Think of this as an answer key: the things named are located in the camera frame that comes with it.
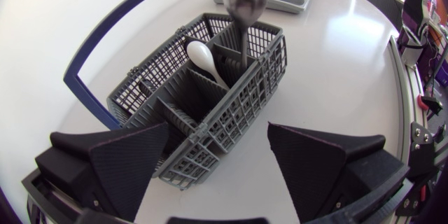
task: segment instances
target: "metal frame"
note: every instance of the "metal frame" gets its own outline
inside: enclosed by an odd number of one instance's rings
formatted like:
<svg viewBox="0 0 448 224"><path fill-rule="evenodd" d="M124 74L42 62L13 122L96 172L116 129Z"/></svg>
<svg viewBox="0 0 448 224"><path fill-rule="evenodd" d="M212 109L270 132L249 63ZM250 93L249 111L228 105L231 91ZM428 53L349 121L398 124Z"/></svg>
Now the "metal frame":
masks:
<svg viewBox="0 0 448 224"><path fill-rule="evenodd" d="M119 129L120 123L106 108L104 108L98 99L95 98L78 74L90 53L109 30L142 1L144 0L124 0L119 6L113 9L89 34L76 52L64 74L64 82L69 89L84 104L84 106L110 130Z"/></svg>

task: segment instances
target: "gray plastic basket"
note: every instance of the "gray plastic basket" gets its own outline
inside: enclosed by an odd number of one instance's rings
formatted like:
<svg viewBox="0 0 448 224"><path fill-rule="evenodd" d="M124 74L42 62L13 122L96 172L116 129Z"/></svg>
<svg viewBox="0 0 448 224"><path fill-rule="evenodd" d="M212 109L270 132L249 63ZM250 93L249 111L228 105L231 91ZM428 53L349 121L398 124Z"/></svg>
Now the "gray plastic basket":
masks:
<svg viewBox="0 0 448 224"><path fill-rule="evenodd" d="M109 95L122 127L167 121L169 140L153 178L180 189L200 183L266 105L286 68L282 30L261 22L248 30L248 69L242 71L241 37L227 15L203 14L151 53ZM227 91L188 58L184 45L204 42Z"/></svg>

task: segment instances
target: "grid pattern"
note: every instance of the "grid pattern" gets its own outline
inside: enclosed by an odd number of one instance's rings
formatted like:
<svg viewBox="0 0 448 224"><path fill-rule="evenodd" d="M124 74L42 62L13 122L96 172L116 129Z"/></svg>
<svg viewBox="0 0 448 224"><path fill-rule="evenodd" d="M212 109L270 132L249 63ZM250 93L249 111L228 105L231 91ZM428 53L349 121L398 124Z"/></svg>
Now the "grid pattern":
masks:
<svg viewBox="0 0 448 224"><path fill-rule="evenodd" d="M208 134L223 152L228 152L267 103L265 80L259 69L228 108L210 128Z"/></svg>
<svg viewBox="0 0 448 224"><path fill-rule="evenodd" d="M231 19L222 15L204 14L197 20L193 20L186 27L186 35L209 41L214 34L219 33L229 23ZM129 112L130 115L137 112L141 105L147 100L148 96L139 87L141 81L152 85L154 89L159 88L179 67L187 60L188 56L183 48L185 43L184 36L177 36L172 41L167 41L155 52L149 55L137 68L135 72L129 73L126 78L109 96L122 109ZM115 117L120 115L114 113L114 109L109 109Z"/></svg>
<svg viewBox="0 0 448 224"><path fill-rule="evenodd" d="M225 15L204 14L181 28L179 36L174 36L149 55L136 68L136 71L133 71L114 90L108 100L111 112L126 127L141 127L174 116L171 118L173 127L181 130L183 136L189 135L185 140L180 139L187 141L189 145L183 145L181 150L179 145L173 146L173 151L165 153L159 159L157 169L160 168L159 177L163 181L182 190L199 180L204 180L214 170L219 163L217 154L231 151L269 101L285 73L286 44L280 28L256 23L248 29L248 52L250 56L258 60L252 64L255 68L246 75L246 81L237 87L233 83L230 91L232 95L227 96L229 99L231 97L231 100L224 103L227 105L216 106L206 112L209 115L202 119L202 122L193 113L200 108L194 107L194 110L190 111L189 106L182 106L183 111L179 113L175 105L179 105L179 102L183 104L186 97L182 98L180 93L175 95L175 92L172 92L172 85L178 84L177 75L185 74L185 69L179 71L179 68L188 61L183 47L186 41L184 36L210 41L217 34L220 34L220 37L214 39L214 43L220 43L229 49L240 50L241 35L235 24L231 23L231 19ZM230 59L227 60L227 63L223 63L224 67L237 66L238 62L232 63ZM176 77L166 82L174 74ZM143 88L139 87L142 83L145 84ZM166 109L162 113L164 115L159 115L154 105L150 104L148 95L152 97L150 99L152 101L154 96L162 91L168 92L176 104L165 104ZM194 126L190 124L193 118L196 118ZM181 154L171 156L174 150Z"/></svg>
<svg viewBox="0 0 448 224"><path fill-rule="evenodd" d="M192 145L187 154L171 169L164 171L160 178L180 189L187 189L195 184L203 175L211 172L213 165L219 162L219 158L207 148L210 143L210 139L203 139Z"/></svg>
<svg viewBox="0 0 448 224"><path fill-rule="evenodd" d="M286 65L286 42L283 37L278 46L273 49L272 54L262 65L262 72L265 75L268 95L271 95L276 90L281 77L285 74Z"/></svg>
<svg viewBox="0 0 448 224"><path fill-rule="evenodd" d="M248 55L258 59L276 35L277 30L264 27L259 23L249 27L247 30ZM241 34L234 23L223 32L220 42L227 48L241 52Z"/></svg>

